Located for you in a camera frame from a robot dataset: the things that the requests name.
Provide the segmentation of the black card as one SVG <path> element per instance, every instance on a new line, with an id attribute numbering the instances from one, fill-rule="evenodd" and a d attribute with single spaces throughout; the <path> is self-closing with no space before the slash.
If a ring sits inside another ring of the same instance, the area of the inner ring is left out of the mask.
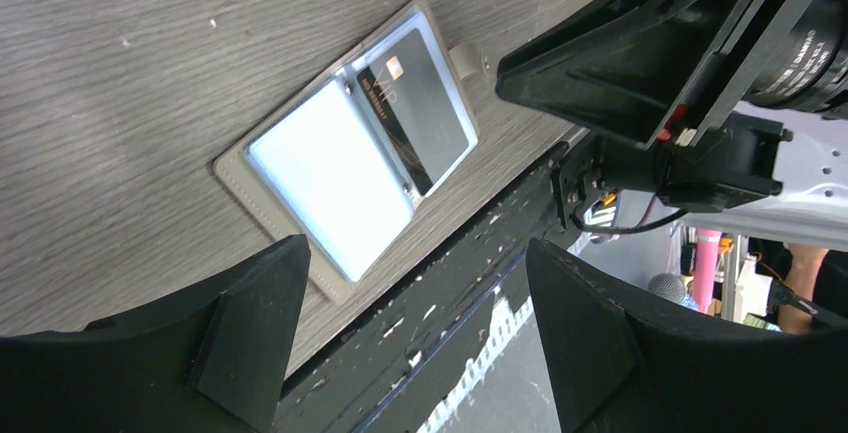
<path id="1" fill-rule="evenodd" d="M 411 27 L 356 72 L 356 85 L 416 194 L 426 197 L 476 145 L 467 111 L 429 31 Z"/>

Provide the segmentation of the grey card holder wallet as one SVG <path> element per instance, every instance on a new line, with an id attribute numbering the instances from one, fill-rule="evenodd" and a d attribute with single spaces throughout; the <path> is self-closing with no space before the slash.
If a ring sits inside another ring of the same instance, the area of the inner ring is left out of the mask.
<path id="1" fill-rule="evenodd" d="M 487 70 L 480 48 L 444 41 L 427 0 L 411 0 L 213 164 L 217 179 L 271 238 L 303 234 L 310 280 L 342 304 L 417 215 L 426 197 L 412 181 L 356 85 L 355 75 L 411 27 L 429 31 L 467 111 L 462 82 Z"/>

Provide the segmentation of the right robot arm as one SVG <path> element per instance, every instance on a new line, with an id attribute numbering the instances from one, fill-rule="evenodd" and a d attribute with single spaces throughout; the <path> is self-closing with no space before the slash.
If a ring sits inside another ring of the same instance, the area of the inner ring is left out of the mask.
<path id="1" fill-rule="evenodd" d="M 635 190 L 672 220 L 813 242 L 845 202 L 831 163 L 789 162 L 821 142 L 738 106 L 845 120 L 847 0 L 594 0 L 503 57 L 496 92 L 590 132 L 553 179 L 568 230 L 622 234 L 586 213 Z"/>

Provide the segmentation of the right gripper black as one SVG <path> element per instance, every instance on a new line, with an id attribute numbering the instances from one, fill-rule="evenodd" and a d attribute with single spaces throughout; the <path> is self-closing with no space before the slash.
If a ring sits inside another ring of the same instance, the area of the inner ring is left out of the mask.
<path id="1" fill-rule="evenodd" d="M 679 102 L 658 138 L 680 147 L 740 102 L 844 120 L 847 0 L 593 0 L 504 56 L 495 90 L 641 149 Z"/>

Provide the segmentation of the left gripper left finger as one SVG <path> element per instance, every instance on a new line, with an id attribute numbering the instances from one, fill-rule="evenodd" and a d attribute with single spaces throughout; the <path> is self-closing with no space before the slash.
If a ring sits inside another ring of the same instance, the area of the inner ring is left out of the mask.
<path id="1" fill-rule="evenodd" d="M 308 282 L 286 237 L 78 332 L 1 341 L 5 432 L 267 432 Z"/>

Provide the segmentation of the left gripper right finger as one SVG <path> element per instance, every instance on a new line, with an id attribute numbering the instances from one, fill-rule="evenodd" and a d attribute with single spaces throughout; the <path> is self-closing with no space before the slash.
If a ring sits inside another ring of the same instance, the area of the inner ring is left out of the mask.
<path id="1" fill-rule="evenodd" d="M 526 270 L 565 432 L 843 432 L 847 331 L 692 311 L 545 240 Z"/>

